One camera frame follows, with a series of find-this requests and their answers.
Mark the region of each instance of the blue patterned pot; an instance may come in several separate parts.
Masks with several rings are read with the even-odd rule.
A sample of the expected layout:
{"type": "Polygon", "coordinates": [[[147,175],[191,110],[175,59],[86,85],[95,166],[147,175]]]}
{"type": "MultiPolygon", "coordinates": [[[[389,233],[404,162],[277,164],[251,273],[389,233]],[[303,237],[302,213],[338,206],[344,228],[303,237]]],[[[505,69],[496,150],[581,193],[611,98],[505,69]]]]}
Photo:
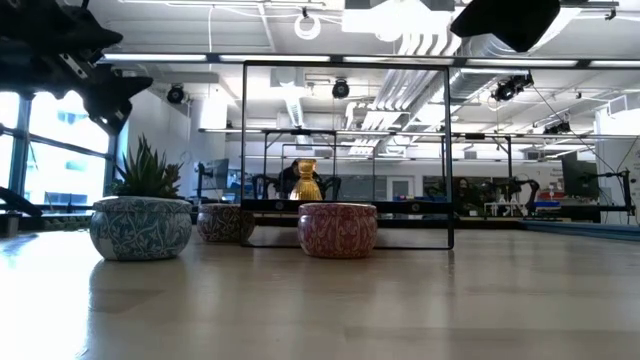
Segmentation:
{"type": "Polygon", "coordinates": [[[91,240],[107,260],[173,258],[191,237],[191,204],[183,200],[114,197],[93,209],[91,240]]]}
{"type": "Polygon", "coordinates": [[[205,242],[246,242],[255,226],[253,214],[243,212],[240,205],[203,204],[198,207],[196,229],[205,242]]]}

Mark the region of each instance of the door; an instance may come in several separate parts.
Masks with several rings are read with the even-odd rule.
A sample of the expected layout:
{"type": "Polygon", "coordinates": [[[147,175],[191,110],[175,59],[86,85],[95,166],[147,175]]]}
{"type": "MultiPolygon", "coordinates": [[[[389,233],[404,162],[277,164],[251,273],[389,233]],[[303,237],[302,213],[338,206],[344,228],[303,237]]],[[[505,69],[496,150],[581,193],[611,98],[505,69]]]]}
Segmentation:
{"type": "Polygon", "coordinates": [[[396,196],[414,196],[413,176],[387,177],[387,200],[393,201],[396,196]]]}

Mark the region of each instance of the potted plant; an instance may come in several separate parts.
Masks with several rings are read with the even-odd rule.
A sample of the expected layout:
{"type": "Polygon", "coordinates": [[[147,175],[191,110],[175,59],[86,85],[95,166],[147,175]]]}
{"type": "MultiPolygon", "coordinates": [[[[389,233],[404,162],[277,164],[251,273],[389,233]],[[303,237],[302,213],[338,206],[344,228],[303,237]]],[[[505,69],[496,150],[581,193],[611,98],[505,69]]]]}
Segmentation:
{"type": "Polygon", "coordinates": [[[93,205],[90,234],[96,250],[107,260],[156,260],[178,256],[191,237],[191,204],[179,200],[179,170],[167,164],[165,154],[138,139],[135,157],[129,151],[122,180],[113,195],[93,205]]]}

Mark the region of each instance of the succulent plant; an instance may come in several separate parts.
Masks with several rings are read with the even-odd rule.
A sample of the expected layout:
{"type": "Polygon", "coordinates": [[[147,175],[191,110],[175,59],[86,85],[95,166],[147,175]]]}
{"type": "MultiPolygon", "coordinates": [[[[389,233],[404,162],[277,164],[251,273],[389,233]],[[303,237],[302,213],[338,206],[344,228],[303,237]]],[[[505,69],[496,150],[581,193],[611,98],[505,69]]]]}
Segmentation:
{"type": "Polygon", "coordinates": [[[166,156],[158,157],[158,151],[144,137],[138,138],[135,158],[129,150],[129,158],[124,161],[124,170],[116,166],[122,180],[114,181],[112,194],[118,196],[145,196],[157,198],[177,198],[182,164],[167,164],[166,156]]]}

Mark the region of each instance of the spotlight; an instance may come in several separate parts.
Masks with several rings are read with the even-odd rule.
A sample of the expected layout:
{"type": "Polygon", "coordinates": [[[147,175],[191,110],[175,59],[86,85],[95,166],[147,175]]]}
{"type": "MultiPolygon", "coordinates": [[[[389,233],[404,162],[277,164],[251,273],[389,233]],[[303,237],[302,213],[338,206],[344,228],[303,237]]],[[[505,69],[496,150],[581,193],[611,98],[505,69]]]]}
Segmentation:
{"type": "Polygon", "coordinates": [[[187,95],[184,92],[184,86],[182,84],[171,85],[171,89],[167,93],[167,101],[176,105],[187,102],[187,95]]]}
{"type": "Polygon", "coordinates": [[[534,84],[531,73],[527,75],[514,75],[507,80],[498,82],[498,88],[491,93],[496,101],[509,101],[514,96],[524,91],[526,87],[534,84]]]}
{"type": "Polygon", "coordinates": [[[557,134],[568,134],[571,131],[571,125],[569,125],[568,121],[562,121],[555,125],[547,126],[544,128],[542,132],[545,135],[557,135],[557,134]]]}
{"type": "Polygon", "coordinates": [[[333,91],[331,93],[335,99],[344,99],[349,96],[349,85],[347,85],[347,80],[337,79],[335,85],[333,85],[333,91]]]}

